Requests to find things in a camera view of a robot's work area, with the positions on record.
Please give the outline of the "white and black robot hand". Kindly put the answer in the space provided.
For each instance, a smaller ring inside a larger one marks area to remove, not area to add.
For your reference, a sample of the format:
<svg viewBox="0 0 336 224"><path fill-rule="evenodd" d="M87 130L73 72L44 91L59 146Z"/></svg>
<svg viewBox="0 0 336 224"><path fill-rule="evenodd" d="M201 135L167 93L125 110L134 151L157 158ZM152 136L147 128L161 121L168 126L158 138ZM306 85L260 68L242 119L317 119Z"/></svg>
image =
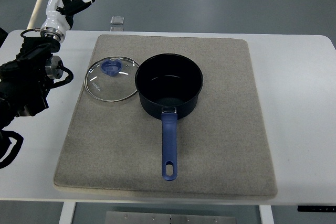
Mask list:
<svg viewBox="0 0 336 224"><path fill-rule="evenodd" d="M97 0L48 0L46 20L40 28L40 35L62 43L66 32L73 27L73 17L95 1Z"/></svg>

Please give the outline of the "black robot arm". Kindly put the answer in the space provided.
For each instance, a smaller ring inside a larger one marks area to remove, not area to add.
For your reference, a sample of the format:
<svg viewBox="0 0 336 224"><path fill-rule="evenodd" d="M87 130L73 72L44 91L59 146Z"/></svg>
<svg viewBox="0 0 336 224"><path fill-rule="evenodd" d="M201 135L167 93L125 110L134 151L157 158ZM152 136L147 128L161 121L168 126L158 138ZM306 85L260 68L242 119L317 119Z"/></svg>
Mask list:
<svg viewBox="0 0 336 224"><path fill-rule="evenodd" d="M23 44L12 61L1 65L1 168L17 157L24 138L5 127L20 116L35 116L47 109L47 95L73 80L56 53L62 36L54 31L43 31L39 37L21 33Z"/></svg>

